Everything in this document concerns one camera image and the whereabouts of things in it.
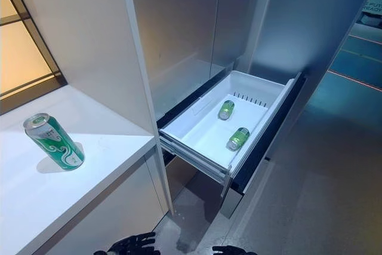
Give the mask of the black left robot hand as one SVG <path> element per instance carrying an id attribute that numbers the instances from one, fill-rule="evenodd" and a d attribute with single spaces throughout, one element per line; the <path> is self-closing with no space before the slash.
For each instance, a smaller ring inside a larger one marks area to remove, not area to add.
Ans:
<path id="1" fill-rule="evenodd" d="M 129 236 L 128 238 L 121 239 L 115 242 L 107 251 L 97 250 L 93 255 L 107 255 L 107 254 L 127 254 L 127 255 L 154 255 L 160 254 L 153 246 L 155 243 L 155 232 L 148 232 Z"/>

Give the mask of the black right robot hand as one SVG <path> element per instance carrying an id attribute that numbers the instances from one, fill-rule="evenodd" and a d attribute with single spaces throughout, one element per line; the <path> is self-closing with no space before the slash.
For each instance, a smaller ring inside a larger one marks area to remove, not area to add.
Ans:
<path id="1" fill-rule="evenodd" d="M 257 255 L 257 253 L 252 251 L 245 251 L 243 248 L 224 245 L 224 246 L 213 246 L 213 255 Z"/>

